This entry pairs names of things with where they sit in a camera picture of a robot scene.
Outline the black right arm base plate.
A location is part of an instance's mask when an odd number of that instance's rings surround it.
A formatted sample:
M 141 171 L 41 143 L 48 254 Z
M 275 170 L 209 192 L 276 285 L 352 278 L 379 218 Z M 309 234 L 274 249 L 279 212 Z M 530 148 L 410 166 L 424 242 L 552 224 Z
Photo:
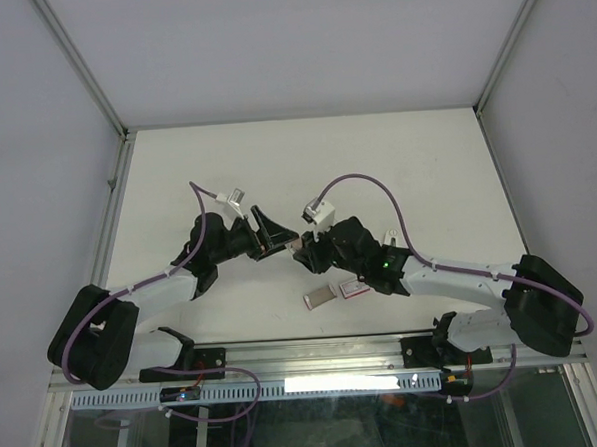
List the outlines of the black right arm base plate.
M 474 352 L 464 352 L 449 343 L 433 344 L 430 335 L 416 335 L 401 338 L 401 355 L 404 367 L 448 368 L 449 366 L 467 364 L 491 364 L 493 356 L 490 349 L 476 349 Z

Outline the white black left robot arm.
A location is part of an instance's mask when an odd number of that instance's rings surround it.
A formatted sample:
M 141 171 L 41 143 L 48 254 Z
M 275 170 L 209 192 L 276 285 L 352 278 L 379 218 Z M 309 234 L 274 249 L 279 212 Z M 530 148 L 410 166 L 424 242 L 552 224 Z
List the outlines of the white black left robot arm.
M 47 359 L 77 382 L 106 390 L 123 374 L 150 379 L 187 377 L 204 370 L 188 335 L 168 326 L 148 333 L 139 326 L 210 289 L 218 266 L 242 255 L 259 262 L 280 253 L 299 235 L 270 220 L 258 207 L 226 226 L 223 217 L 198 216 L 182 252 L 161 273 L 117 292 L 94 284 L 73 299 L 47 351 Z

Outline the red white staple box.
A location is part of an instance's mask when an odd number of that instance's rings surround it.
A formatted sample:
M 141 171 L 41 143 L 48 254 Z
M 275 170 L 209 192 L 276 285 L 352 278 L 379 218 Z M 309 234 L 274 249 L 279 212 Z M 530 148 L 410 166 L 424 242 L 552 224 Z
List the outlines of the red white staple box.
M 369 292 L 370 287 L 358 279 L 352 279 L 341 282 L 339 284 L 339 290 L 344 299 L 351 299 L 357 297 L 358 295 Z

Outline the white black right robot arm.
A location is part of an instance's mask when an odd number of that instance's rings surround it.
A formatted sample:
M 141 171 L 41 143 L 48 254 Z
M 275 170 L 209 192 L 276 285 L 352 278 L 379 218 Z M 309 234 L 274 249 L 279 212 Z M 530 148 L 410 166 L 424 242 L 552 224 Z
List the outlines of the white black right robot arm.
M 577 336 L 582 292 L 532 254 L 509 265 L 419 260 L 408 248 L 380 243 L 351 217 L 318 236 L 304 233 L 293 258 L 313 274 L 347 271 L 381 294 L 478 305 L 472 313 L 453 311 L 435 320 L 432 350 L 445 363 L 479 348 L 512 344 L 564 358 Z

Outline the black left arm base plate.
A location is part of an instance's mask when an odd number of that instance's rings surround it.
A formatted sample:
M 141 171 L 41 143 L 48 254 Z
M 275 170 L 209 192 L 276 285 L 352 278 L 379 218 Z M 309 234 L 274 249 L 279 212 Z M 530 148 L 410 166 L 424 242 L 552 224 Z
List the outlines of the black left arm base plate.
M 226 366 L 226 349 L 222 347 L 191 347 L 182 350 L 174 364 L 165 367 L 165 370 L 175 370 L 175 373 L 158 371 L 154 367 L 139 372 L 138 381 L 141 383 L 188 381 L 196 380 L 200 371 L 209 373 L 203 375 L 204 380 L 221 380 L 225 373 L 217 372 L 218 368 Z

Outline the white stapler magazine part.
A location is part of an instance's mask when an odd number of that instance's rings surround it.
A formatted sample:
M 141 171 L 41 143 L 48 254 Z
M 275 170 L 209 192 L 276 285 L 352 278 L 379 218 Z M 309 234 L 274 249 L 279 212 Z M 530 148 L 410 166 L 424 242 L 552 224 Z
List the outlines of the white stapler magazine part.
M 397 229 L 388 230 L 383 238 L 384 244 L 395 247 L 399 244 L 399 232 Z

